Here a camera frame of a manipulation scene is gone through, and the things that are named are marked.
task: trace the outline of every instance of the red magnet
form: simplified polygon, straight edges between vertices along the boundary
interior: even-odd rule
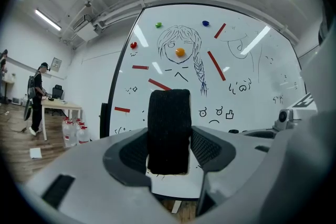
[[[132,43],[131,43],[131,48],[132,48],[132,49],[134,49],[136,46],[137,46],[137,43],[136,43],[136,42],[132,42]]]

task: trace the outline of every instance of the person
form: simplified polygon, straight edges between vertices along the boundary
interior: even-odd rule
[[[7,68],[6,68],[7,56],[8,56],[8,50],[4,50],[4,52],[0,55],[0,101],[2,101],[2,94],[1,94],[2,79],[5,73],[7,72]]]
[[[36,135],[41,130],[39,130],[39,125],[42,120],[42,105],[41,100],[43,96],[46,96],[46,93],[42,90],[42,75],[47,72],[48,64],[43,62],[34,76],[35,83],[35,97],[33,98],[33,105],[31,106],[33,109],[33,117],[32,117],[32,125],[29,127],[29,131],[32,135]]]

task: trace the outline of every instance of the orange magnet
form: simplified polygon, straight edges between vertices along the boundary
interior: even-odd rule
[[[185,50],[183,48],[177,48],[175,50],[175,53],[176,53],[177,56],[182,57],[182,56],[185,55]]]
[[[131,43],[131,48],[134,49],[136,47],[136,45],[137,45],[136,42],[132,42]]]

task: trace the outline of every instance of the black mesh pad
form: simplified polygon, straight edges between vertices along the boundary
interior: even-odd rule
[[[148,109],[148,169],[161,175],[186,173],[191,133],[190,92],[152,92]]]

